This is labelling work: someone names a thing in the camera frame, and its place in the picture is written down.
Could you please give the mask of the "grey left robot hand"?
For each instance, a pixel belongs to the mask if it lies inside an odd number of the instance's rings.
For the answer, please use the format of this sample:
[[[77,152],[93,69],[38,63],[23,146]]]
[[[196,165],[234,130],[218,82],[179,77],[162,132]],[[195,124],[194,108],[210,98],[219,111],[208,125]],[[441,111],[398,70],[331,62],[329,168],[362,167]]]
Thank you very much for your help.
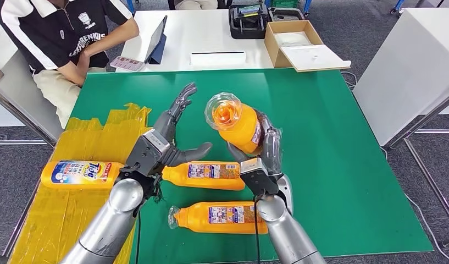
[[[204,142],[197,148],[180,150],[175,144],[176,126],[185,108],[191,104],[189,97],[197,91],[194,82],[187,84],[173,100],[169,109],[165,110],[154,124],[154,128],[170,144],[161,163],[167,167],[176,167],[183,163],[198,161],[204,158],[213,147],[210,142]]]

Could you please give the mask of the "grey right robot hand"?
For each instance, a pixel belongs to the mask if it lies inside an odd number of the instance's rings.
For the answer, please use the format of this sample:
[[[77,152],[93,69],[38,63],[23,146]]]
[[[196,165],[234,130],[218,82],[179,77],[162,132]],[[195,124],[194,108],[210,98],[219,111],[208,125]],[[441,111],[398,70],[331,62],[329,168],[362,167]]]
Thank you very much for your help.
[[[268,171],[268,177],[276,183],[283,176],[281,171],[281,130],[273,126],[265,113],[255,108],[254,110],[262,129],[258,152],[248,155],[230,142],[226,143],[226,147],[237,162],[244,162],[256,157],[261,158]]]

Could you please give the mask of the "person's left hand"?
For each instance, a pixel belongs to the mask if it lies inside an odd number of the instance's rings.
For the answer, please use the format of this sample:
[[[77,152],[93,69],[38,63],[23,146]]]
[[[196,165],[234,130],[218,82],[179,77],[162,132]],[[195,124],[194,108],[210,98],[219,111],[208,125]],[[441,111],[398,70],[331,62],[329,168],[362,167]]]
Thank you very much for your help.
[[[86,51],[82,51],[77,63],[77,72],[83,78],[86,77],[90,65],[90,55]]]

